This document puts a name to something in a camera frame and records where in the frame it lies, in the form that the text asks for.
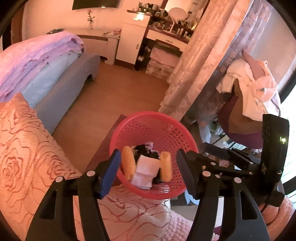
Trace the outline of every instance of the black tv screen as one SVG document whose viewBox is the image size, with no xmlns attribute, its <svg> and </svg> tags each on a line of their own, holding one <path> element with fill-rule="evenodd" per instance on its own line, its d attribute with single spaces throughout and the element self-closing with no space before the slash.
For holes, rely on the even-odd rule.
<svg viewBox="0 0 296 241">
<path fill-rule="evenodd" d="M 74 0 L 73 8 L 117 7 L 120 0 Z"/>
</svg>

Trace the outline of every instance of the patterned curtain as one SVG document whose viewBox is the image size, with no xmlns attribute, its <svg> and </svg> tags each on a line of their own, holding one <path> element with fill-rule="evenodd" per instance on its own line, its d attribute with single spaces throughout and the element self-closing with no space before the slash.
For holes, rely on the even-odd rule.
<svg viewBox="0 0 296 241">
<path fill-rule="evenodd" d="M 181 120 L 218 67 L 232 40 L 237 37 L 251 3 L 252 0 L 210 0 L 186 51 L 170 76 L 172 84 L 159 112 Z"/>
<path fill-rule="evenodd" d="M 254 0 L 226 55 L 190 107 L 187 113 L 189 119 L 203 125 L 216 116 L 225 103 L 223 95 L 216 90 L 217 84 L 233 60 L 241 57 L 243 49 L 251 53 L 269 21 L 271 11 L 272 6 L 266 0 Z"/>
</svg>

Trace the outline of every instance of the purple comforter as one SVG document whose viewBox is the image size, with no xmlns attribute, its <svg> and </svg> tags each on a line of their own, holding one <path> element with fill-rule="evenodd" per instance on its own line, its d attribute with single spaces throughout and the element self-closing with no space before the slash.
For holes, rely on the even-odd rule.
<svg viewBox="0 0 296 241">
<path fill-rule="evenodd" d="M 0 53 L 0 102 L 10 100 L 56 57 L 83 49 L 83 41 L 69 32 L 42 35 L 14 44 Z"/>
</svg>

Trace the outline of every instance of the laundry basket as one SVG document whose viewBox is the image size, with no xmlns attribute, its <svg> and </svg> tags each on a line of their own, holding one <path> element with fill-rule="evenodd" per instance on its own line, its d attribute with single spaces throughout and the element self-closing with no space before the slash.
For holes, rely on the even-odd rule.
<svg viewBox="0 0 296 241">
<path fill-rule="evenodd" d="M 142 190 L 125 179 L 121 168 L 117 171 L 117 177 L 127 189 L 144 198 L 163 200 L 180 195 L 186 190 L 186 186 L 176 162 L 176 153 L 179 149 L 198 152 L 193 137 L 180 122 L 170 116 L 159 112 L 139 112 L 126 118 L 116 128 L 110 142 L 110 154 L 114 149 L 121 151 L 124 146 L 148 142 L 153 142 L 153 149 L 158 152 L 171 153 L 172 180 L 153 185 L 150 190 Z"/>
</svg>

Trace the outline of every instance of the basket rim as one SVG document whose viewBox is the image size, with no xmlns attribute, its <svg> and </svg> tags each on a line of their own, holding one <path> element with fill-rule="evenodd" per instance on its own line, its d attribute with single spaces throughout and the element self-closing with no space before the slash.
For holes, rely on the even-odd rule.
<svg viewBox="0 0 296 241">
<path fill-rule="evenodd" d="M 172 118 L 171 116 L 168 116 L 168 115 L 160 113 L 160 112 L 142 111 L 142 112 L 137 112 L 137 113 L 131 114 L 126 119 L 124 119 L 122 122 L 120 122 L 120 124 L 115 129 L 115 131 L 113 132 L 113 135 L 111 137 L 110 146 L 109 146 L 109 154 L 110 155 L 112 154 L 112 152 L 115 149 L 115 143 L 116 143 L 116 140 L 117 140 L 117 136 L 119 135 L 121 129 L 127 123 L 129 123 L 131 120 L 133 120 L 133 119 L 135 119 L 137 117 L 140 117 L 140 116 L 144 116 L 144 115 L 161 116 L 162 118 L 165 118 L 165 119 L 169 120 L 170 122 L 173 122 L 176 125 L 178 125 L 178 128 L 182 129 L 182 131 L 184 131 L 184 133 L 186 133 L 186 135 L 188 137 L 188 141 L 191 142 L 192 144 L 194 144 L 194 146 L 190 147 L 190 150 L 195 151 L 195 152 L 198 153 L 198 148 L 197 148 L 197 145 L 196 145 L 196 142 L 195 142 L 194 138 L 192 137 L 191 133 L 186 129 L 186 127 L 183 126 L 179 121 Z M 182 194 L 186 190 L 185 183 L 182 183 L 180 187 L 178 187 L 174 191 L 170 191 L 169 193 L 153 194 L 153 193 L 150 192 L 150 190 L 142 190 L 142 189 L 139 189 L 139 188 L 135 187 L 134 185 L 132 185 L 129 181 L 126 180 L 125 176 L 123 175 L 123 173 L 122 173 L 122 171 L 120 169 L 117 170 L 117 177 L 128 190 L 134 192 L 135 194 L 137 194 L 137 195 L 139 195 L 139 196 L 141 196 L 143 198 L 147 198 L 147 199 L 156 199 L 156 200 L 170 199 L 172 197 L 179 196 L 180 194 Z"/>
</svg>

